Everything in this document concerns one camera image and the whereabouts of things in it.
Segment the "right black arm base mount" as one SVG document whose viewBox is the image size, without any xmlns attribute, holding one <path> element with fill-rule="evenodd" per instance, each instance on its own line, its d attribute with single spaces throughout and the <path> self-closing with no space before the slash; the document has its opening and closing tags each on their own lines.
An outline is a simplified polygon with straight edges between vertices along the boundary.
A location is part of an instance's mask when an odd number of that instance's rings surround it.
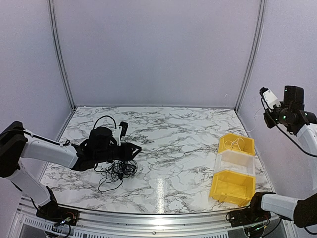
<svg viewBox="0 0 317 238">
<path fill-rule="evenodd" d="M 267 225 L 270 223 L 271 213 L 266 211 L 253 213 L 250 207 L 246 207 L 244 209 L 228 212 L 225 218 L 228 222 L 231 223 L 232 227 L 245 226 L 262 222 Z"/>
</svg>

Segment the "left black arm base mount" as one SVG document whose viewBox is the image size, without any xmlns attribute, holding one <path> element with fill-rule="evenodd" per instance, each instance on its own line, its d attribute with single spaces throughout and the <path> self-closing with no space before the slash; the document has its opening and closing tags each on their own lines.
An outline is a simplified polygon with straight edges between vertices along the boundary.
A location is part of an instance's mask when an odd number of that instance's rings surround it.
<svg viewBox="0 0 317 238">
<path fill-rule="evenodd" d="M 57 209 L 47 211 L 39 209 L 36 212 L 36 216 L 56 223 L 61 223 L 62 221 L 65 221 L 69 218 L 70 220 L 67 221 L 68 224 L 70 224 L 71 226 L 75 226 L 79 218 L 79 211 L 64 207 L 59 207 Z"/>
</svg>

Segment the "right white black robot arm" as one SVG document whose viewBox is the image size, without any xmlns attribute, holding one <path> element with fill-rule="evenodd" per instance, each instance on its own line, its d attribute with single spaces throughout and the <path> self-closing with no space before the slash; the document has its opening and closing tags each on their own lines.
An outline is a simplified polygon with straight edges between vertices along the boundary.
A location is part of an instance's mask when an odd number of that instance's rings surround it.
<svg viewBox="0 0 317 238">
<path fill-rule="evenodd" d="M 288 139 L 297 137 L 293 144 L 309 156 L 313 194 L 306 199 L 298 199 L 272 192 L 257 192 L 245 217 L 250 222 L 256 222 L 264 212 L 273 212 L 307 230 L 317 223 L 317 118 L 314 113 L 305 111 L 304 90 L 301 87 L 285 86 L 282 101 L 266 87 L 262 87 L 259 94 L 268 128 L 283 125 L 286 128 L 283 134 Z"/>
</svg>

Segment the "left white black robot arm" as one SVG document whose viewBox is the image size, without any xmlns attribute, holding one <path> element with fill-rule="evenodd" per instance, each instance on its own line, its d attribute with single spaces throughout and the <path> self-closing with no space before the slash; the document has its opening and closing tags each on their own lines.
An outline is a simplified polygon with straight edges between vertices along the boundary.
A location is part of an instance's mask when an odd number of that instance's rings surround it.
<svg viewBox="0 0 317 238">
<path fill-rule="evenodd" d="M 132 161 L 142 150 L 138 145 L 121 142 L 128 124 L 121 122 L 114 130 L 94 126 L 89 137 L 76 145 L 46 139 L 27 131 L 19 121 L 13 122 L 0 135 L 0 176 L 5 178 L 38 205 L 37 216 L 57 221 L 67 214 L 50 188 L 29 173 L 21 158 L 58 164 L 74 171 L 86 171 L 97 164 Z"/>
</svg>

